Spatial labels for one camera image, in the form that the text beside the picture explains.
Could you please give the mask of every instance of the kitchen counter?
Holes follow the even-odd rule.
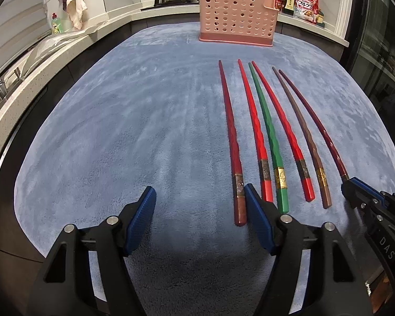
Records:
[[[98,27],[95,33],[73,41],[40,64],[14,91],[9,99],[3,103],[0,109],[0,155],[18,120],[39,92],[62,68],[98,40],[132,22],[176,14],[199,13],[198,5],[164,7],[146,11],[140,10],[141,8],[151,6],[152,3],[152,1],[148,1],[122,7],[85,22],[85,28],[99,22],[103,23]],[[302,30],[312,32],[322,38],[328,39],[331,43],[348,46],[347,41],[338,37],[331,31],[309,24],[306,21],[290,18],[281,14],[278,16],[278,21],[283,25],[290,25],[290,27],[296,26]]]

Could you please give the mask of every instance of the pink plastic utensil holder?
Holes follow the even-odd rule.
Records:
[[[272,46],[275,0],[199,0],[203,42]]]

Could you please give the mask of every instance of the dark red chopstick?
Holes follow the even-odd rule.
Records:
[[[315,191],[313,190],[312,180],[310,179],[309,171],[307,170],[306,161],[304,160],[303,153],[300,150],[299,144],[297,142],[297,138],[293,133],[290,123],[285,116],[285,113],[278,102],[272,88],[270,87],[268,81],[266,81],[262,72],[259,70],[259,67],[256,65],[254,61],[252,61],[254,68],[256,69],[257,74],[260,77],[263,85],[265,86],[266,91],[268,92],[269,97],[275,107],[275,110],[280,118],[282,126],[284,127],[285,133],[287,135],[288,141],[291,146],[291,150],[293,152],[294,160],[296,161],[297,169],[300,175],[300,179],[303,186],[304,197],[307,202],[311,202],[315,199]]]
[[[332,157],[334,158],[335,165],[337,166],[342,181],[348,180],[349,177],[347,170],[345,169],[344,163],[342,162],[338,150],[334,146],[334,143],[332,142],[331,137],[329,136],[322,122],[320,122],[318,116],[316,115],[312,107],[310,107],[310,104],[306,101],[306,99],[303,97],[303,95],[300,93],[297,87],[293,84],[293,82],[291,82],[291,80],[285,75],[285,73],[282,70],[279,70],[279,73],[285,78],[287,83],[290,85],[291,89],[294,90],[300,101],[303,103],[304,107],[306,107],[307,111],[309,112],[316,126],[318,127],[320,133],[323,136],[323,139],[325,139],[325,142],[327,144],[327,147],[329,148],[329,151],[331,152]]]
[[[219,61],[219,73],[221,75],[222,92],[224,95],[224,105],[226,114],[226,125],[228,128],[228,140],[230,142],[231,176],[233,179],[233,199],[234,199],[234,223],[236,226],[243,226],[247,223],[246,202],[244,196],[243,170],[240,161],[240,149],[237,142],[237,131],[234,126],[233,107],[231,106],[230,94],[226,85],[225,73],[222,62]]]
[[[259,163],[259,176],[260,176],[262,199],[267,202],[274,202],[274,197],[272,194],[271,175],[269,172],[268,154],[266,152],[265,144],[263,141],[263,133],[262,130],[260,129],[260,122],[257,116],[256,104],[254,103],[249,81],[247,80],[246,72],[244,71],[244,67],[240,59],[238,60],[238,65],[240,67],[241,77],[244,83],[244,90],[246,91],[247,103],[249,105],[251,123],[253,126],[254,141],[256,143],[257,161]]]

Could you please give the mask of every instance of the cooking utensil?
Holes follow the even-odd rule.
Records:
[[[331,137],[329,136],[328,132],[326,131],[325,127],[322,125],[322,122],[320,122],[319,118],[317,117],[316,113],[310,107],[310,104],[306,101],[304,96],[300,93],[300,91],[297,89],[297,87],[291,82],[291,80],[283,73],[281,70],[279,73],[285,78],[287,83],[290,85],[290,87],[294,90],[300,101],[303,103],[303,105],[306,107],[307,111],[309,112],[310,116],[312,117],[313,121],[315,122],[317,128],[319,129],[320,133],[323,136],[323,139],[325,139],[325,142],[327,144],[327,147],[329,151],[331,152],[332,157],[334,158],[335,165],[338,168],[339,175],[341,176],[342,181],[348,180],[348,173],[347,170],[345,169],[344,163],[341,160],[341,157],[339,156],[338,150],[334,146],[334,143],[331,140]]]
[[[309,148],[310,155],[312,156],[313,166],[316,170],[316,177],[318,178],[320,195],[322,197],[322,205],[323,209],[330,208],[332,206],[332,199],[331,193],[329,192],[328,181],[325,175],[325,170],[323,169],[322,160],[319,156],[318,149],[316,144],[313,140],[312,133],[310,133],[309,128],[307,127],[306,121],[304,120],[304,116],[300,111],[299,106],[297,105],[296,101],[294,100],[293,95],[291,94],[290,90],[288,89],[287,85],[283,81],[281,75],[278,73],[275,67],[272,67],[276,77],[279,80],[282,88],[284,89],[285,94],[290,101],[291,107],[293,107],[294,113],[297,116],[297,120],[299,121],[300,127],[302,128],[304,138],[306,139],[307,146]]]
[[[304,160],[303,152],[300,149],[297,138],[294,135],[293,129],[291,128],[290,123],[287,120],[287,116],[285,116],[284,110],[282,109],[278,99],[276,98],[274,92],[272,91],[271,86],[268,81],[266,81],[265,76],[260,71],[259,67],[256,65],[254,61],[252,61],[253,67],[255,68],[257,74],[260,77],[266,91],[268,92],[269,97],[271,98],[272,104],[279,116],[279,119],[284,127],[285,134],[287,135],[288,142],[291,146],[291,151],[293,152],[294,160],[296,161],[297,170],[299,172],[299,176],[302,182],[304,197],[307,202],[311,202],[315,199],[315,191],[313,190],[312,180],[310,179],[309,170],[306,166],[306,161]]]
[[[285,179],[284,164],[279,150],[279,143],[276,137],[275,128],[272,123],[271,114],[269,113],[268,104],[263,95],[262,88],[259,84],[256,72],[251,63],[249,63],[254,86],[256,87],[257,96],[259,97],[260,109],[262,110],[263,120],[265,121],[266,131],[268,132],[269,145],[271,147],[272,165],[274,167],[277,204],[281,214],[287,214],[290,211],[288,203],[287,180]]]
[[[234,200],[234,223],[236,226],[244,226],[247,223],[246,201],[244,196],[243,169],[240,161],[240,149],[237,142],[237,131],[234,126],[233,107],[231,106],[230,94],[226,85],[224,68],[219,61],[219,73],[221,75],[222,93],[224,95],[226,125],[228,140],[230,142],[231,175],[233,178]]]
[[[238,60],[238,66],[241,71],[241,78],[243,79],[244,90],[246,92],[247,104],[249,105],[249,112],[251,117],[251,124],[253,126],[254,142],[256,144],[256,155],[259,164],[260,190],[262,200],[267,202],[274,202],[272,194],[271,174],[269,172],[268,153],[266,152],[265,143],[263,141],[263,133],[260,129],[260,122],[257,116],[256,104],[254,103],[253,95],[251,93],[249,81],[247,80],[246,72],[244,71],[241,60]]]

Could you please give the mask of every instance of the green handle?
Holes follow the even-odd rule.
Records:
[[[275,182],[277,187],[277,203],[278,210],[281,214],[289,212],[287,184],[285,182],[284,164],[279,151],[279,143],[275,134],[275,128],[272,123],[271,114],[269,113],[268,104],[266,104],[265,96],[263,95],[262,88],[260,87],[259,80],[256,72],[251,63],[249,63],[251,75],[253,77],[254,85],[256,86],[257,96],[259,97],[260,107],[262,109],[263,120],[265,121],[266,131],[268,132],[269,146],[271,147],[272,163],[275,171]]]

